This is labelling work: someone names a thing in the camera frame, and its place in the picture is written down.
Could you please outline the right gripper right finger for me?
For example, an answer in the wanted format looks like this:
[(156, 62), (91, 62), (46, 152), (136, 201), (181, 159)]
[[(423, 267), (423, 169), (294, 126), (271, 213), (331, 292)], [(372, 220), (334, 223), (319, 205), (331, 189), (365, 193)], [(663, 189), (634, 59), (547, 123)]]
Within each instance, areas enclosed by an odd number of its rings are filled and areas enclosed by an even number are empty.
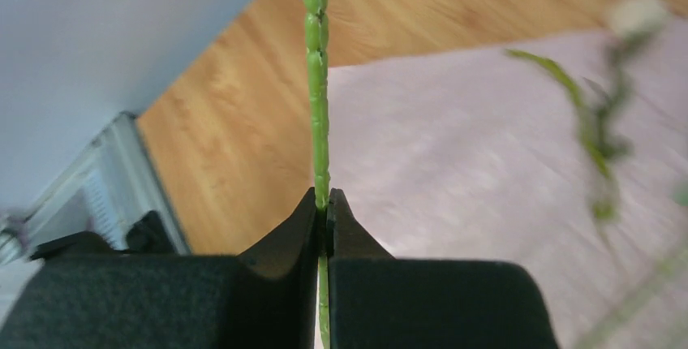
[(397, 258), (330, 193), (333, 348), (556, 348), (534, 278), (508, 261)]

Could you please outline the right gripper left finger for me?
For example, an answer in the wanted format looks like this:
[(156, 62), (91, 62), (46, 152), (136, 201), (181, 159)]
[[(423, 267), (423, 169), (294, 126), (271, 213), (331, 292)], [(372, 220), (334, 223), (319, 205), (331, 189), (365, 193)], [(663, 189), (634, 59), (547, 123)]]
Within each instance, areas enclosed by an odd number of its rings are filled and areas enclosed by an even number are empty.
[(151, 213), (134, 246), (92, 231), (40, 245), (1, 328), (4, 348), (311, 348), (315, 194), (244, 252), (179, 255)]

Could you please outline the pink wrapping paper sheet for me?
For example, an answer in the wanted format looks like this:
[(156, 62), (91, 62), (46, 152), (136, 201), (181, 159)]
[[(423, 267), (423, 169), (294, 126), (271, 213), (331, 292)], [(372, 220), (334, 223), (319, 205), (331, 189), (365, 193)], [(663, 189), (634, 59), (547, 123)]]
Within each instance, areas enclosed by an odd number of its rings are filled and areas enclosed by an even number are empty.
[[(638, 58), (636, 94), (614, 125), (634, 145), (616, 165), (608, 235), (634, 280), (687, 233), (673, 200), (687, 179), (687, 22)], [(331, 184), (396, 256), (500, 259), (539, 283), (559, 343), (624, 295), (589, 211), (592, 168), (563, 88), (502, 46), (329, 72)]]

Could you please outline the pink fake flower stem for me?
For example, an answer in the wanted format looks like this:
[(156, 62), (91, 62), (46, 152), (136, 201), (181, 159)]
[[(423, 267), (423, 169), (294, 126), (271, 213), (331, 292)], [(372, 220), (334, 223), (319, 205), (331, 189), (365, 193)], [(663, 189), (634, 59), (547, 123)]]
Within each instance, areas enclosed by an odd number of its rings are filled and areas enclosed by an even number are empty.
[(320, 340), (330, 348), (329, 276), (326, 219), (329, 206), (329, 102), (328, 43), (329, 0), (303, 0), (305, 6), (305, 42), (307, 81), (311, 111), (312, 162), (316, 204), (316, 240), (318, 247), (318, 321)]

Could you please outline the small bud leafy sprig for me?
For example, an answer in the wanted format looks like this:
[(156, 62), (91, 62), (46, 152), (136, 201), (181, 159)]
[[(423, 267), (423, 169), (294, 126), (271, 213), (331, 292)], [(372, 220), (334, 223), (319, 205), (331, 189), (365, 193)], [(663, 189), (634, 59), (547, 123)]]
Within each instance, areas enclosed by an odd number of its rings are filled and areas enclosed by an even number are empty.
[(527, 60), (545, 70), (566, 92), (577, 119), (577, 140), (596, 172), (599, 189), (589, 203), (593, 222), (601, 236), (603, 226), (617, 217), (621, 203), (620, 187), (613, 164), (628, 156), (632, 142), (613, 133), (613, 120), (624, 110), (634, 94), (628, 65), (639, 56), (665, 28), (672, 16), (665, 0), (617, 0), (607, 11), (605, 22), (612, 40), (604, 49), (605, 69), (611, 75), (610, 89), (586, 79), (600, 99), (586, 102), (583, 90), (558, 62), (509, 48), (512, 58)]

